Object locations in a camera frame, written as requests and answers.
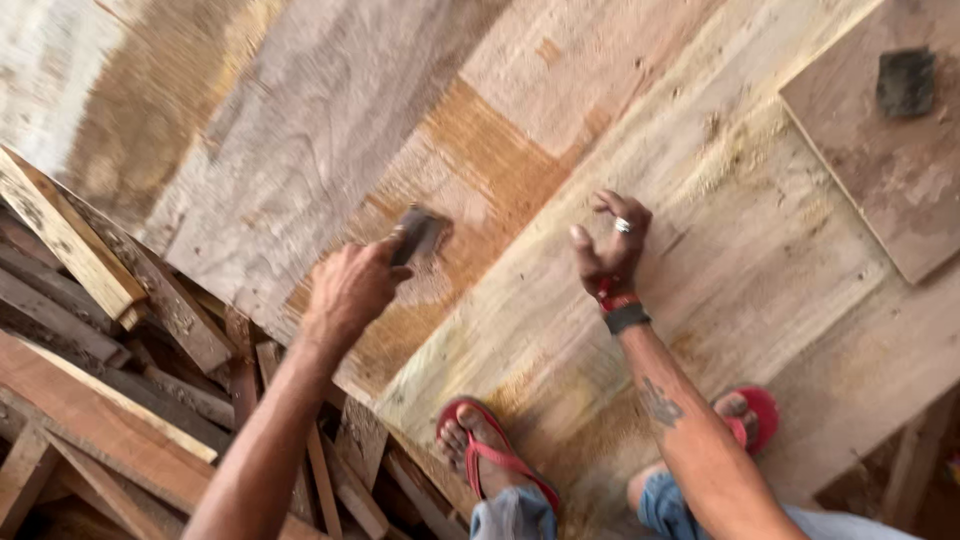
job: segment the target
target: blue jeans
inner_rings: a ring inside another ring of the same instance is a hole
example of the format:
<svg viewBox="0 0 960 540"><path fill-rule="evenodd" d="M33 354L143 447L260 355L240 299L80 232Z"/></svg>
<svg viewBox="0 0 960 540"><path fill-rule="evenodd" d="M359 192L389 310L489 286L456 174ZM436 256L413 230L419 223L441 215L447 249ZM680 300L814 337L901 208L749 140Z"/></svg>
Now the blue jeans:
<svg viewBox="0 0 960 540"><path fill-rule="evenodd" d="M783 509L812 540L917 540L895 528L851 514L807 512L793 506ZM709 539L686 506L673 475L668 472L647 479L637 517L643 525L653 529L658 538ZM496 499L482 501L473 508L470 538L555 540L557 517L537 488L505 489Z"/></svg>

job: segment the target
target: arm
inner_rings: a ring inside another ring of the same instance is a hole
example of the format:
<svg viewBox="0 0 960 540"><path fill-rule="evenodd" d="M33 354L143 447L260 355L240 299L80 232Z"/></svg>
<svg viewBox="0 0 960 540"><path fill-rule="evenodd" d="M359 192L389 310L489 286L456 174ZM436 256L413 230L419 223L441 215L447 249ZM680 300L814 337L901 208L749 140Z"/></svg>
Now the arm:
<svg viewBox="0 0 960 540"><path fill-rule="evenodd" d="M318 265L297 337L269 390L237 435L183 534L185 539L276 538L306 435L341 359L413 274L391 268L402 231L345 246Z"/></svg>
<svg viewBox="0 0 960 540"><path fill-rule="evenodd" d="M600 280L607 278L613 283L610 296L633 292L651 214L636 199L622 199L611 191L597 196L596 210L609 211L633 226L629 233L613 233L599 252L582 228L571 231L584 286L597 296ZM650 325L631 325L617 339L644 408L659 427L660 454L700 524L718 539L806 538Z"/></svg>

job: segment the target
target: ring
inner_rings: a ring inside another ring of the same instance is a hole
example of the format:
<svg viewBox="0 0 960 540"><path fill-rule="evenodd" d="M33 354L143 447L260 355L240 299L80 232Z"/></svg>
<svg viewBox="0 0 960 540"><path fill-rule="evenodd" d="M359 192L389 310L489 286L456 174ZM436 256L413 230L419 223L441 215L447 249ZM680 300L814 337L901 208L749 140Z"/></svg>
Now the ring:
<svg viewBox="0 0 960 540"><path fill-rule="evenodd" d="M630 222L622 217L616 218L616 221L613 222L613 228L617 229L621 233L629 233L630 227Z"/></svg>

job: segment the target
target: flip-flop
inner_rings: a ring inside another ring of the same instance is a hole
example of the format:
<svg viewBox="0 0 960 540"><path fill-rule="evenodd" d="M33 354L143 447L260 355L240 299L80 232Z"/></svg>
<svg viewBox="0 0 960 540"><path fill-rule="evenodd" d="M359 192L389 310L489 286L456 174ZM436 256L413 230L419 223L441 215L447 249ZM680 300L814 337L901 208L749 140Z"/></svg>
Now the flip-flop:
<svg viewBox="0 0 960 540"><path fill-rule="evenodd" d="M476 440L473 437L472 431L467 431L468 443L467 451L464 454L464 463L467 466L467 482L470 484L470 487L473 488L473 492L477 494L477 497L480 499L484 498L483 489L480 488L480 469L478 464L480 457L483 456L499 467L520 473L532 480L537 487L540 488L540 491L543 492L543 496L546 497L550 506L553 507L554 513L557 513L557 509L560 506L560 497L557 495L557 490L550 485L540 473L531 469L522 459L516 456L514 447L510 445L510 440L507 439L507 434L503 432L503 428L500 427L496 416L493 415L493 412L490 411L486 405L466 396L453 398L446 402L446 405L440 410L440 416L437 418L437 439L440 439L440 430L446 425L447 420L457 422L457 408L464 404L473 406L479 410L486 418L487 423L493 426L496 432L500 434L500 439L510 450L508 454L495 450Z"/></svg>
<svg viewBox="0 0 960 540"><path fill-rule="evenodd" d="M756 413L756 438L750 445L747 444L747 430L743 426L743 420L733 416L724 416L723 420L727 423L736 442L747 451L747 454L757 455L770 438L777 432L777 426L780 424L780 412L777 409L777 401L773 395L762 386L745 384L734 386L723 392L721 396L726 396L736 392L747 400L747 408Z"/></svg>

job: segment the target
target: black wristband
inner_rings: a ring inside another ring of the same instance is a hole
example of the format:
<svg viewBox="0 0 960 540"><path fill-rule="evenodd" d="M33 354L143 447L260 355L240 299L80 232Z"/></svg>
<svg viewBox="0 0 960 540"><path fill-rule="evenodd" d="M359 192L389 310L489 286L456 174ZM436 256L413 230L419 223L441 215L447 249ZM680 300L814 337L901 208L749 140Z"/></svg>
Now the black wristband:
<svg viewBox="0 0 960 540"><path fill-rule="evenodd" d="M653 319L647 314L643 304L635 303L618 307L607 313L607 328L610 329L611 334L617 335L629 326L646 324L651 320Z"/></svg>

